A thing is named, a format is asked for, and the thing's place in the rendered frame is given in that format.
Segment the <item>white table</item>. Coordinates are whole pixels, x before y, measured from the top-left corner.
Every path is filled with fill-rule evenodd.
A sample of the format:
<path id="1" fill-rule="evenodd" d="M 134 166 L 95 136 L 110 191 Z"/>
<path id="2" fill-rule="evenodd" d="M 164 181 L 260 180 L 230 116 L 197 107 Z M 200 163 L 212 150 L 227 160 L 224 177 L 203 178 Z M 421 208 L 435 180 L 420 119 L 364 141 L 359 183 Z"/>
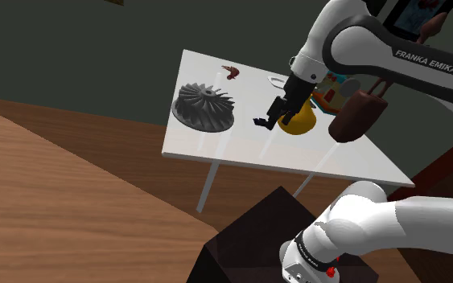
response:
<path id="1" fill-rule="evenodd" d="M 347 180 L 368 180 L 382 185 L 412 187 L 413 182 L 366 136 L 337 143 L 328 133 L 333 117 L 315 109 L 316 124 L 303 135 L 290 135 L 278 127 L 268 130 L 253 123 L 266 114 L 281 93 L 271 72 L 238 64 L 239 76 L 226 80 L 225 59 L 185 50 L 176 85 L 204 84 L 220 89 L 234 102 L 233 126 L 221 133 L 188 128 L 174 116 L 167 123 L 162 155 L 210 163 L 197 210 L 202 211 L 218 166 L 234 165 Z"/>

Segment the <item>yellow funnel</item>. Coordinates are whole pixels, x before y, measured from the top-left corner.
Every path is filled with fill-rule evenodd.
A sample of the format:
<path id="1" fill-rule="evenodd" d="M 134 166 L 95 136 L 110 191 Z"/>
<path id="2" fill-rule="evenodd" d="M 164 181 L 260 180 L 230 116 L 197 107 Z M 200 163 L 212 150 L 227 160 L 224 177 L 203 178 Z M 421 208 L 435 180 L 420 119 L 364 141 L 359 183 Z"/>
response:
<path id="1" fill-rule="evenodd" d="M 278 126 L 291 135 L 302 135 L 315 127 L 316 116 L 313 111 L 311 96 L 305 101 L 299 113 L 294 115 L 288 125 L 282 123 L 283 117 L 278 119 Z"/>

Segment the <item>dark grey turbine impeller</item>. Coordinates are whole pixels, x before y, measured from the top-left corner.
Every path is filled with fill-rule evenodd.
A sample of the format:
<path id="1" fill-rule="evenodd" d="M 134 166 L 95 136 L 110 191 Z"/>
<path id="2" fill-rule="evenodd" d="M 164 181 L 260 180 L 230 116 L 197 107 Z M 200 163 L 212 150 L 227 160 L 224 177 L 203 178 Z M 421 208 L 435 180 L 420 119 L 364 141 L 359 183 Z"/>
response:
<path id="1" fill-rule="evenodd" d="M 189 128 L 205 133 L 219 133 L 234 123 L 234 101 L 228 93 L 220 93 L 205 84 L 185 84 L 172 102 L 171 113 Z"/>

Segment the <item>small red figure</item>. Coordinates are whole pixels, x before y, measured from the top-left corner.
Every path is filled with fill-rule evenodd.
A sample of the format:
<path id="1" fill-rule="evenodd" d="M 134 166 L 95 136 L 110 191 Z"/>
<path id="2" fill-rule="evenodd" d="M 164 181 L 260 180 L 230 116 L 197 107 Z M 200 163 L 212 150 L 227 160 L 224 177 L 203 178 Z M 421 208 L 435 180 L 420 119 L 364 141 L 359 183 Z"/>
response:
<path id="1" fill-rule="evenodd" d="M 240 71 L 234 66 L 222 65 L 221 67 L 229 72 L 229 74 L 227 75 L 228 80 L 234 80 L 240 74 Z"/>

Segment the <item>dark robot stand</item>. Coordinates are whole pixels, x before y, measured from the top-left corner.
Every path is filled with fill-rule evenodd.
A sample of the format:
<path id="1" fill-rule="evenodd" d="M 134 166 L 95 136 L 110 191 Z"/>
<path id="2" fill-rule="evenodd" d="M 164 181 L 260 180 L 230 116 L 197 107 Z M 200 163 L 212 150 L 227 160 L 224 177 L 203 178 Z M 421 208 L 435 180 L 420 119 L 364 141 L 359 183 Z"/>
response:
<path id="1" fill-rule="evenodd" d="M 186 283 L 316 283 L 298 271 L 282 274 L 280 246 L 315 217 L 279 187 L 202 248 Z"/>

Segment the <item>colourful box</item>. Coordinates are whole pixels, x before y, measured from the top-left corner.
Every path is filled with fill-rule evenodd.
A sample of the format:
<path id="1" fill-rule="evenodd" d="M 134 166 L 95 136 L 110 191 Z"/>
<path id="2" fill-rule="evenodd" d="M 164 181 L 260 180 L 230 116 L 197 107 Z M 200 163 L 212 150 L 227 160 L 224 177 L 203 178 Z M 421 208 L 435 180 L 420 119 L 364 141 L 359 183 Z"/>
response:
<path id="1" fill-rule="evenodd" d="M 324 113 L 337 115 L 360 86 L 360 81 L 353 76 L 328 72 L 315 87 L 312 99 Z"/>

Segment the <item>black framed picture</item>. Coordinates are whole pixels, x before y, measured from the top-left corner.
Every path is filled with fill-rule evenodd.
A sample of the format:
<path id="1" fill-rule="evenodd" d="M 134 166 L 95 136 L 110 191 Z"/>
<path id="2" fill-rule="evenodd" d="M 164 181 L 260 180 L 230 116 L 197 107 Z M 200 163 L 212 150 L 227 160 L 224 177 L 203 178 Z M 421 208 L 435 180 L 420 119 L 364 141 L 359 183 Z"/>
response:
<path id="1" fill-rule="evenodd" d="M 383 22 L 393 35 L 409 41 L 416 41 L 422 25 L 434 16 L 449 13 L 453 0 L 398 0 Z"/>

